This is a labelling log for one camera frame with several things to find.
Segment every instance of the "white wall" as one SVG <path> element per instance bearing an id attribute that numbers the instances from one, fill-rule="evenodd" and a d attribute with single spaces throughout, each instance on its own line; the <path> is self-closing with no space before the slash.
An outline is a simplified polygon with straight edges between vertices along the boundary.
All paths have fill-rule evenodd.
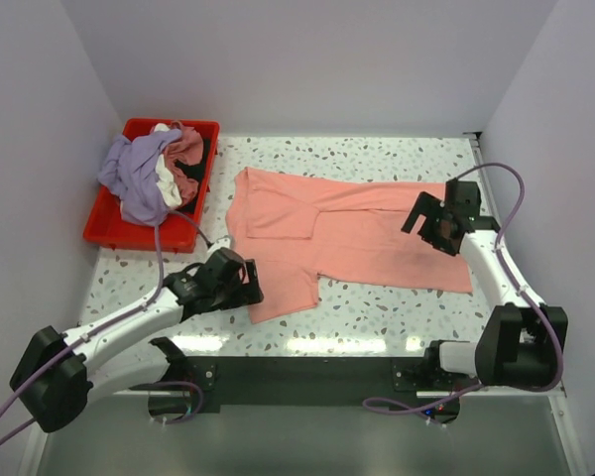
<path id="1" fill-rule="evenodd" d="M 31 335 L 76 321 L 95 258 L 80 234 L 118 126 L 62 5 L 1 0 L 0 404 Z M 17 404 L 0 436 L 28 418 Z M 0 475 L 25 440 L 0 451 Z"/>
<path id="2" fill-rule="evenodd" d="M 62 0 L 122 119 L 482 130 L 555 0 Z"/>
<path id="3" fill-rule="evenodd" d="M 538 292 L 566 309 L 564 382 L 595 470 L 595 0 L 560 0 L 482 136 L 485 161 L 515 166 L 527 198 L 509 234 Z M 493 174 L 506 216 L 516 185 Z"/>

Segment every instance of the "red plastic basket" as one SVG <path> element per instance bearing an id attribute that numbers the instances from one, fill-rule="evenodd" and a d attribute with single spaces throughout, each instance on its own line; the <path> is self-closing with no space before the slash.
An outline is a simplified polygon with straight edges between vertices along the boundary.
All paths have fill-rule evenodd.
<path id="1" fill-rule="evenodd" d="M 135 117 L 126 123 L 123 135 L 131 141 L 139 136 L 150 134 L 158 123 L 171 124 L 171 119 Z M 205 177 L 198 188 L 198 199 L 193 214 L 187 214 L 200 224 L 202 207 L 207 195 L 209 176 L 216 155 L 220 125 L 209 121 L 180 121 L 184 126 L 193 127 L 203 139 L 211 141 Z M 170 215 L 160 227 L 161 246 L 164 251 L 190 253 L 194 249 L 196 230 L 185 220 Z M 117 197 L 102 186 L 83 230 L 83 238 L 106 248 L 129 250 L 154 250 L 155 233 L 152 227 L 133 225 L 121 219 Z"/>

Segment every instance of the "speckled tabletop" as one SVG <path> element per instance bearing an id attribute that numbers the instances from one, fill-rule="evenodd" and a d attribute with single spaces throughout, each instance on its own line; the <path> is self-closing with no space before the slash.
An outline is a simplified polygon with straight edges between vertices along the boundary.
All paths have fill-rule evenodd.
<path id="1" fill-rule="evenodd" d="M 233 179 L 247 166 L 347 181 L 446 181 L 474 165 L 466 139 L 221 136 L 201 227 L 210 239 L 226 234 Z M 202 260 L 204 251 L 199 243 L 193 254 L 166 253 L 166 274 Z M 102 248 L 80 323 L 140 298 L 157 277 L 154 253 Z M 416 356 L 432 340 L 478 340 L 490 308 L 472 281 L 473 294 L 463 295 L 320 278 L 316 309 L 255 325 L 245 308 L 218 311 L 155 335 L 198 355 Z"/>

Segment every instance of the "pink cloth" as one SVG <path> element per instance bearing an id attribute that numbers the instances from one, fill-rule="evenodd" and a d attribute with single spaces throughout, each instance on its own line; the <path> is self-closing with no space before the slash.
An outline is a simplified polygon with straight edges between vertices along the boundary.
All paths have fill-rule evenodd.
<path id="1" fill-rule="evenodd" d="M 227 212 L 235 251 L 256 260 L 265 299 L 252 322 L 317 306 L 317 276 L 469 293 L 467 264 L 401 232 L 421 191 L 444 183 L 349 183 L 247 168 Z"/>
<path id="2" fill-rule="evenodd" d="M 166 147 L 164 152 L 166 167 L 175 176 L 181 206 L 190 203 L 198 193 L 198 182 L 188 178 L 185 173 L 177 167 L 177 162 L 187 166 L 196 166 L 202 161 L 202 138 L 193 127 L 186 127 L 181 122 L 172 123 L 172 129 L 180 129 L 182 135 L 179 141 L 173 142 Z"/>

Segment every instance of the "lavender garment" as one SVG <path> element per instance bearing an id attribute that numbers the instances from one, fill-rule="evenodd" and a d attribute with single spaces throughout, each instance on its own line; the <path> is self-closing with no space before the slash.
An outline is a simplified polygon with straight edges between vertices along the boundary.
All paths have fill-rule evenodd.
<path id="1" fill-rule="evenodd" d="M 168 207 L 157 187 L 155 168 L 159 154 L 180 139 L 180 130 L 153 132 L 130 142 L 121 134 L 114 138 L 97 179 L 123 202 L 121 217 L 139 225 L 160 225 Z"/>

